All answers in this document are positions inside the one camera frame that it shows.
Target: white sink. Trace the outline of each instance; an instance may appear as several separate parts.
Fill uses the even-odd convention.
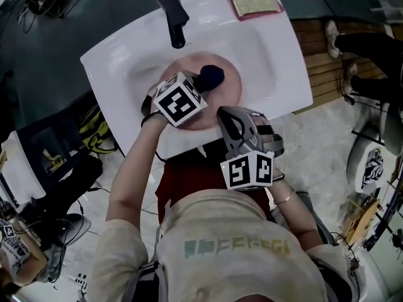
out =
[[[240,22],[227,0],[182,0],[190,20],[186,45],[171,46],[165,13],[158,9],[118,30],[81,57],[101,110],[126,154],[140,131],[147,90],[180,57],[217,54],[242,80],[239,106],[269,119],[312,104],[298,41],[286,13]],[[221,137],[218,127],[200,131],[168,126],[158,152],[172,157]]]

